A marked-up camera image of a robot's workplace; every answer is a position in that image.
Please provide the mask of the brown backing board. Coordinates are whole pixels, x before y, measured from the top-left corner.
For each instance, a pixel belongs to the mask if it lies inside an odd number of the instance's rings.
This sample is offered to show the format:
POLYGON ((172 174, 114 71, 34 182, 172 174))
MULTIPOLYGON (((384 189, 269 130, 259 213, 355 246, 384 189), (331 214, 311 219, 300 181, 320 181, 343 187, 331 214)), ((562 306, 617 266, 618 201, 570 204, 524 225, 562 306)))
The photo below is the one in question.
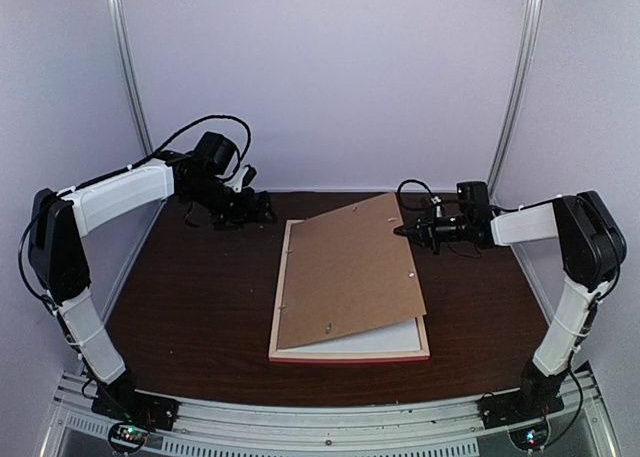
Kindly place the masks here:
POLYGON ((425 317, 426 307, 392 193, 295 220, 279 345, 304 346, 425 317))

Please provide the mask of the landscape photo print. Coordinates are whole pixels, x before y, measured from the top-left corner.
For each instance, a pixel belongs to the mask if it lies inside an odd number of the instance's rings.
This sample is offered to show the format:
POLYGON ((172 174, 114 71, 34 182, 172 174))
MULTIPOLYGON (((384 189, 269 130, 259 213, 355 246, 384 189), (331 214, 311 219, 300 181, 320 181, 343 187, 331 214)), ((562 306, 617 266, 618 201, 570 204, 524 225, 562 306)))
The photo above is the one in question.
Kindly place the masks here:
POLYGON ((414 318, 359 334, 283 349, 283 352, 382 353, 419 351, 425 346, 425 337, 426 333, 419 321, 414 318))

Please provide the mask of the pink wooden picture frame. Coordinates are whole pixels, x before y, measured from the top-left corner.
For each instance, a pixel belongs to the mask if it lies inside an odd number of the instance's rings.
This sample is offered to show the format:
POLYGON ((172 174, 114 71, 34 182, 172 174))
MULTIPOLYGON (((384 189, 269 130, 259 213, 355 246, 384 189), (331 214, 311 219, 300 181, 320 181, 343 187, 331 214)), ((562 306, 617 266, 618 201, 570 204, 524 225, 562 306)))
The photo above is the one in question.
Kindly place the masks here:
POLYGON ((269 338, 268 358, 274 363, 287 364, 322 364, 322 365, 346 365, 346 364, 379 364, 379 363, 402 363, 427 361, 430 358, 430 349, 426 326, 422 316, 415 317, 424 332, 425 346, 419 351, 402 352, 382 352, 382 353, 285 353, 279 345, 279 333, 281 330, 282 313, 284 311, 284 284, 288 254, 290 252, 289 243, 291 240, 292 227, 297 222, 288 220, 285 224, 285 233, 281 251, 281 259, 276 287, 274 311, 269 338))

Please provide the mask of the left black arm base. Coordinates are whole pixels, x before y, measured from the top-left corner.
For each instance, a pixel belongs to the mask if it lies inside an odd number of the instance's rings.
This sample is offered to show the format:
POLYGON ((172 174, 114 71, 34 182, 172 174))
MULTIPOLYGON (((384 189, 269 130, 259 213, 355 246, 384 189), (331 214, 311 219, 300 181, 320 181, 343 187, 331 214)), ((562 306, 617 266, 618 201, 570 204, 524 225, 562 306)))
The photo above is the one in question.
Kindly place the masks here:
POLYGON ((177 419, 179 402, 173 398, 146 394, 137 389, 137 379, 128 366, 112 383, 98 379, 87 368, 89 381, 97 386, 91 398, 91 411, 125 423, 135 424, 151 431, 171 431, 177 419))

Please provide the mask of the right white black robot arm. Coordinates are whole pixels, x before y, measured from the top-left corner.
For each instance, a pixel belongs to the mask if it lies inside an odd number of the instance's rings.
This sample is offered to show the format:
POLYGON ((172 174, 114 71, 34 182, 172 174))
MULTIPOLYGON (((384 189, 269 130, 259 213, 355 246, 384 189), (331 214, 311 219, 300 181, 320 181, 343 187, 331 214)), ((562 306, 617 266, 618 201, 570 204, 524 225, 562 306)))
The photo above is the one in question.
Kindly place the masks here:
POLYGON ((458 212, 446 214, 443 200, 430 195, 396 235, 440 252, 444 243, 468 242, 479 250, 554 239, 565 274, 560 301, 541 344, 526 364, 512 407, 535 417, 551 401, 549 387, 569 373, 573 356, 590 333, 599 304, 613 291, 626 258, 626 240, 598 192, 506 209, 491 203, 482 181, 460 182, 458 212))

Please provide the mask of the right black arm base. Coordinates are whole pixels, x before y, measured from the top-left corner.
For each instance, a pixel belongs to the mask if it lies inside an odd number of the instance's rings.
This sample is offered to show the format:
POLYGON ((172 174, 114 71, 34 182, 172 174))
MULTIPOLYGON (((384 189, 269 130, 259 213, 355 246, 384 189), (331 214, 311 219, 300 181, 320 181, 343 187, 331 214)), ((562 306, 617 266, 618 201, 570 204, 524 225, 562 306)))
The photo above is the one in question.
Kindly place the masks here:
POLYGON ((485 429, 509 426, 542 418, 546 412, 564 409, 559 395, 561 384, 568 376, 567 369, 546 376, 529 360, 521 373, 517 390, 481 397, 477 407, 485 429))

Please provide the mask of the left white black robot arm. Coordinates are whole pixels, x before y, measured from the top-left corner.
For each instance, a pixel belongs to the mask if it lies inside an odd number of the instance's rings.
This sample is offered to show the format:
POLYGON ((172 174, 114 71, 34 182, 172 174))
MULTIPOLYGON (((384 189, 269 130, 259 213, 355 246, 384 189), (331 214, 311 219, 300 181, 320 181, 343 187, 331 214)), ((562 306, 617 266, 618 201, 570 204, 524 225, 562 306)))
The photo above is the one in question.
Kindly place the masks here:
POLYGON ((127 366, 95 309, 83 238, 126 213, 171 197, 205 208, 217 230, 274 223, 269 194, 251 186, 256 174, 253 166, 243 164, 230 139, 207 132, 189 152, 162 150, 79 186, 58 192, 45 188, 36 194, 26 234, 28 262, 72 347, 94 378, 110 385, 103 399, 121 420, 137 419, 144 401, 126 384, 114 383, 127 366))

